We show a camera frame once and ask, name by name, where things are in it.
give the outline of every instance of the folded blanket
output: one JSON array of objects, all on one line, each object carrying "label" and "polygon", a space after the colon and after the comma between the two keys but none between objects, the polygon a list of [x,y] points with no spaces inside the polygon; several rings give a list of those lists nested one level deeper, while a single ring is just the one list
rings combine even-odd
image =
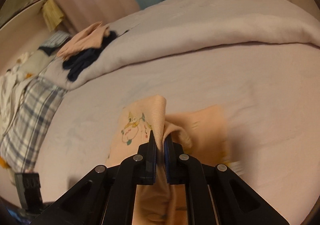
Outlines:
[{"label": "folded blanket", "polygon": [[174,142],[182,144],[185,153],[203,164],[215,166],[222,162],[226,123],[219,106],[173,115],[165,115],[165,106],[165,98],[157,95],[125,107],[106,161],[111,167],[136,154],[139,145],[148,142],[152,129],[159,151],[156,183],[137,186],[132,224],[187,223],[184,186],[166,181],[163,142],[169,134]]},{"label": "folded blanket", "polygon": [[12,127],[0,142],[0,156],[13,171],[33,170],[43,139],[65,93],[43,77],[29,83]]},{"label": "folded blanket", "polygon": [[65,89],[120,67],[205,47],[250,41],[320,46],[320,22],[286,0],[166,0],[110,25],[122,33],[75,82],[62,60],[45,77]]}]

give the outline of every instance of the black device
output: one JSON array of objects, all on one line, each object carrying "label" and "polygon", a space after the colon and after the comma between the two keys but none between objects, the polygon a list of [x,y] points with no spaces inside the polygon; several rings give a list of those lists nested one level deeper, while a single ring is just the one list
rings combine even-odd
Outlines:
[{"label": "black device", "polygon": [[43,209],[38,173],[16,173],[14,180],[21,207],[26,212],[39,215]]},{"label": "black device", "polygon": [[[224,164],[201,164],[167,137],[165,168],[170,184],[184,184],[190,225],[288,225],[289,223]],[[118,166],[98,165],[32,221],[31,225],[132,224],[137,185],[156,180],[153,133],[138,153]]]}]

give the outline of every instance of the metal screw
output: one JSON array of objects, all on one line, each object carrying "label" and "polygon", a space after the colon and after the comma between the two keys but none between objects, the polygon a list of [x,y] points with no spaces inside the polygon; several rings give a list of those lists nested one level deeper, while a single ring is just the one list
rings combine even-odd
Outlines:
[{"label": "metal screw", "polygon": [[218,170],[221,171],[221,172],[224,172],[227,170],[227,167],[224,165],[224,164],[219,164],[217,166]]},{"label": "metal screw", "polygon": [[143,156],[142,155],[135,155],[133,157],[134,161],[141,161],[143,159]]},{"label": "metal screw", "polygon": [[186,160],[189,159],[189,156],[186,155],[186,154],[181,154],[181,155],[179,155],[179,158],[180,158],[181,160],[183,160],[183,161],[186,161]]},{"label": "metal screw", "polygon": [[95,168],[96,172],[97,173],[101,173],[101,172],[104,172],[106,170],[106,167],[103,166],[103,165],[98,165],[96,168]]}]

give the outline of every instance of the pink folded cloth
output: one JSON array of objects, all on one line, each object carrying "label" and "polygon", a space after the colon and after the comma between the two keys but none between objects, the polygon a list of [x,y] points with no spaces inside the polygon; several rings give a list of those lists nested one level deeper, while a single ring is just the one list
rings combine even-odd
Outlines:
[{"label": "pink folded cloth", "polygon": [[185,153],[203,164],[215,166],[224,157],[226,122],[219,106],[173,115],[165,114],[165,106],[166,99],[156,95],[125,107],[106,161],[106,166],[111,167],[136,154],[153,131],[160,152],[156,183],[137,186],[133,225],[188,224],[184,186],[169,185],[166,181],[163,142],[169,134],[174,142],[182,144]]},{"label": "pink folded cloth", "polygon": [[104,36],[109,36],[109,25],[101,26],[102,21],[90,25],[76,34],[57,53],[57,57],[68,60],[71,56],[89,48],[100,48]]}]

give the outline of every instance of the cartoon character drawing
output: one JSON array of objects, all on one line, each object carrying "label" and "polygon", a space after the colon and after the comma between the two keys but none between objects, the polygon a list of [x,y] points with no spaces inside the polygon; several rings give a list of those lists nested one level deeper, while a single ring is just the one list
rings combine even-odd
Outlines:
[{"label": "cartoon character drawing", "polygon": [[137,119],[137,117],[133,116],[133,114],[129,112],[128,120],[129,122],[121,130],[123,143],[130,145],[132,140],[139,134],[141,134],[141,138],[143,136],[148,138],[147,128],[152,130],[152,126],[145,120],[144,113],[142,113],[141,118]]}]

